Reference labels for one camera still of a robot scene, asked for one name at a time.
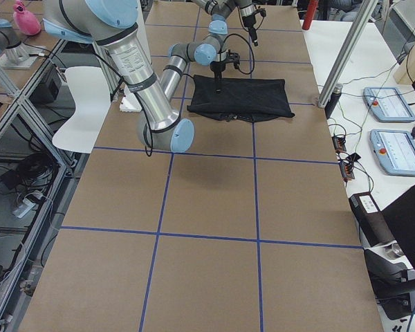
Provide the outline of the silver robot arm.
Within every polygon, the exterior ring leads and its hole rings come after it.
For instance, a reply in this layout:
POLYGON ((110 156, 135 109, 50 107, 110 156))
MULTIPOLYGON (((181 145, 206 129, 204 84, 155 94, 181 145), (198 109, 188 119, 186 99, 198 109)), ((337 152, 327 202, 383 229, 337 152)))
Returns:
POLYGON ((249 37, 254 44, 258 46, 257 29, 257 15, 261 15, 262 19, 266 17, 266 10, 255 5, 251 0, 193 0, 198 7, 203 9, 213 20, 226 20, 235 10, 239 13, 243 29, 249 34, 249 37))
POLYGON ((207 66, 225 50, 228 27, 214 20, 201 42, 176 44, 170 61, 158 77, 142 47, 137 1, 45 1, 46 32, 68 41, 96 43, 111 56, 117 72, 142 107, 138 138, 150 149, 174 153, 187 151, 194 139, 194 125, 172 108, 170 100, 190 62, 207 66))

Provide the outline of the spare grey robot arm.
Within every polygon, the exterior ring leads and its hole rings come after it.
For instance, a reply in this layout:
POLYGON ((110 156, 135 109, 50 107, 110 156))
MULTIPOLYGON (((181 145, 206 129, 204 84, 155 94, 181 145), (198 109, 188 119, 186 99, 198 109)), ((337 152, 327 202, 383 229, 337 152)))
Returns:
POLYGON ((29 69, 36 60, 30 56, 30 48, 16 33, 12 24, 0 18, 0 66, 6 69, 29 69))

